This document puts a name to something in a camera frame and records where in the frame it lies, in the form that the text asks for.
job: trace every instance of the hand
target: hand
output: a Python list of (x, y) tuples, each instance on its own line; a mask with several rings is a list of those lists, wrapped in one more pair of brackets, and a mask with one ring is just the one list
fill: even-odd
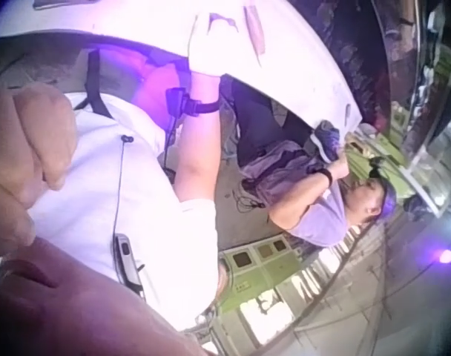
[(329, 165), (328, 171), (333, 180), (343, 179), (349, 175), (349, 166), (344, 149), (338, 152), (338, 160)]
[(26, 210), (64, 185), (75, 149), (75, 115), (60, 91), (41, 83), (15, 94), (0, 87), (0, 256), (33, 242)]
[[(243, 0), (208, 0), (204, 4), (189, 40), (189, 68), (219, 77), (226, 73), (231, 57), (237, 56), (234, 48), (243, 32)], [(210, 22), (212, 13), (224, 19)]]

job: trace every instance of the white curved panel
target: white curved panel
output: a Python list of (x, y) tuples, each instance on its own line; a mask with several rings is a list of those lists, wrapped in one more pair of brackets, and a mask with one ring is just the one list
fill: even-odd
[[(11, 0), (0, 10), (0, 37), (79, 32), (127, 39), (186, 56), (200, 0), (101, 0), (34, 10)], [(266, 53), (260, 65), (247, 38), (229, 74), (255, 87), (316, 127), (328, 119), (346, 133), (361, 121), (349, 86), (322, 41), (286, 0), (259, 0)], [(346, 106), (351, 110), (344, 119)]]

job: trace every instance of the lavender t-shirt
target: lavender t-shirt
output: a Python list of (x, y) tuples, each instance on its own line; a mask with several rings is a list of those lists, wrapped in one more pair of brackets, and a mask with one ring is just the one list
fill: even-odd
[[(285, 152), (302, 150), (293, 141), (282, 141), (267, 150), (267, 153), (243, 167), (242, 174), (256, 179), (270, 165), (278, 161)], [(318, 156), (299, 156), (292, 159), (284, 168), (277, 168), (257, 185), (257, 195), (266, 205), (279, 201), (292, 186), (323, 168), (324, 163)], [(339, 185), (334, 182), (329, 189), (309, 207), (301, 221), (289, 233), (314, 245), (329, 247), (339, 243), (347, 232), (343, 197)]]

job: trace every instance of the black backpack strap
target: black backpack strap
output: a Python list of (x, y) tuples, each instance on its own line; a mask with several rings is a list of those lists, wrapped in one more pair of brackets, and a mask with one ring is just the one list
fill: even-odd
[(90, 104), (92, 111), (102, 116), (113, 119), (105, 103), (100, 97), (100, 51), (93, 50), (89, 53), (87, 65), (87, 79), (85, 80), (87, 97), (78, 104), (74, 110), (80, 110)]

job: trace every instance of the purple light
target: purple light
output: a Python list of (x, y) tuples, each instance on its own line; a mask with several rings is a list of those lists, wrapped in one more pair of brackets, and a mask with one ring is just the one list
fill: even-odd
[(451, 263), (451, 251), (445, 250), (441, 252), (440, 263)]

